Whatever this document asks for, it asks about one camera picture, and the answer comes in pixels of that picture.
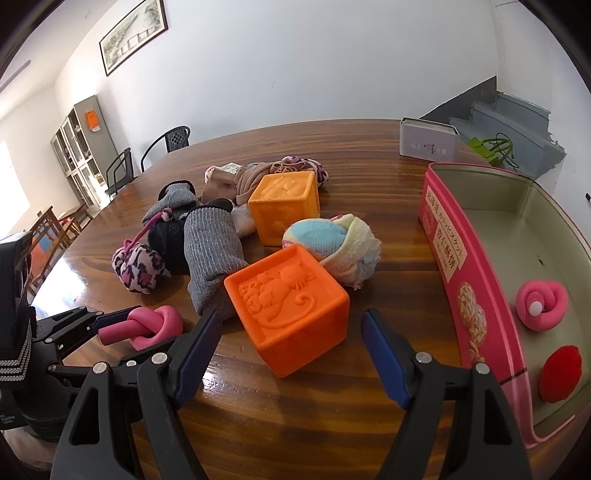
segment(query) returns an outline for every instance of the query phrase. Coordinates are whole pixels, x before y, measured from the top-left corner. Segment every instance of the pink knot toy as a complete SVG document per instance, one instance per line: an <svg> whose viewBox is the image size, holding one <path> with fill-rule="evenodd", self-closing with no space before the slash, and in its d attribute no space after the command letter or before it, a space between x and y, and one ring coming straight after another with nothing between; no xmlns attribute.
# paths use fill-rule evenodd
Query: pink knot toy
<svg viewBox="0 0 591 480"><path fill-rule="evenodd" d="M181 314L170 305L162 305L155 310L147 307L131 310L127 320L99 328L99 339L103 345L111 345L129 338L131 345L139 351L179 336L181 333L183 333Z"/></svg>
<svg viewBox="0 0 591 480"><path fill-rule="evenodd" d="M569 294L558 282L531 280L517 292L515 308L523 324L535 332L557 326L569 307Z"/></svg>

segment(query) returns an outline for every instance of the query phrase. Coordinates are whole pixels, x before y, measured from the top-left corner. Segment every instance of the blue gripper pad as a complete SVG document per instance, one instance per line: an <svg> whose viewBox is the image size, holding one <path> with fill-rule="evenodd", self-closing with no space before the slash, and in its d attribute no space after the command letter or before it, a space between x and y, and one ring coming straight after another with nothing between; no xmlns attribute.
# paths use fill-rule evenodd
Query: blue gripper pad
<svg viewBox="0 0 591 480"><path fill-rule="evenodd" d="M412 360L405 349L395 351L394 336L377 310L367 310L361 318L361 336L390 400L406 410L412 400L409 386L414 379Z"/></svg>
<svg viewBox="0 0 591 480"><path fill-rule="evenodd" d="M168 366L168 381L177 408L195 396L221 337L219 315L206 310L182 343L170 348L173 359Z"/></svg>

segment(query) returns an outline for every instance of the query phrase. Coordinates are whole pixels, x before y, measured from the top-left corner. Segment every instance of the screw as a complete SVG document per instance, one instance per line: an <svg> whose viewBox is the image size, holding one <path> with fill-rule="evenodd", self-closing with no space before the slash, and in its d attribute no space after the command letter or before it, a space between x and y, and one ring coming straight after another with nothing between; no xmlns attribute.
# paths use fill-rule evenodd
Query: screw
<svg viewBox="0 0 591 480"><path fill-rule="evenodd" d="M98 362L97 364L95 364L94 367L92 367L92 371L95 374L101 374L105 370L107 370L107 364L104 362Z"/></svg>
<svg viewBox="0 0 591 480"><path fill-rule="evenodd" d="M488 375L491 373L491 368L487 364L479 363L474 366L474 369L481 375Z"/></svg>
<svg viewBox="0 0 591 480"><path fill-rule="evenodd" d="M427 352L419 352L416 354L415 358L420 364L430 364L431 360L433 360L431 354Z"/></svg>
<svg viewBox="0 0 591 480"><path fill-rule="evenodd" d="M152 363L156 365L163 364L167 359L168 355L164 352L159 352L152 355Z"/></svg>

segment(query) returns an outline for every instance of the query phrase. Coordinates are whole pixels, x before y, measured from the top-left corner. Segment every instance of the metal cabinet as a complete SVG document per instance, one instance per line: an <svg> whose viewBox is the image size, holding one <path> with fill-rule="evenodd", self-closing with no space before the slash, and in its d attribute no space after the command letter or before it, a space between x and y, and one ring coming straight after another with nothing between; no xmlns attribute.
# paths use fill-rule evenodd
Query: metal cabinet
<svg viewBox="0 0 591 480"><path fill-rule="evenodd" d="M94 111L99 129L89 128L86 121L86 112L89 111ZM117 153L96 96L74 105L51 140L51 146L80 202L89 207L104 208L108 205L111 199L105 193L109 180L107 169Z"/></svg>

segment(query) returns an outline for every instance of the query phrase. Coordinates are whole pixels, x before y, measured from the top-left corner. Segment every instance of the red pom pom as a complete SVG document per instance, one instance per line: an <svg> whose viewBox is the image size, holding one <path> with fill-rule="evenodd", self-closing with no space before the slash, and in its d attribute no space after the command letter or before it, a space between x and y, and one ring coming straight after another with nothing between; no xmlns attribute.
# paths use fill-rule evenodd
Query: red pom pom
<svg viewBox="0 0 591 480"><path fill-rule="evenodd" d="M583 359L574 345L556 350L542 367L538 391L542 400L556 403L574 391L583 374Z"/></svg>

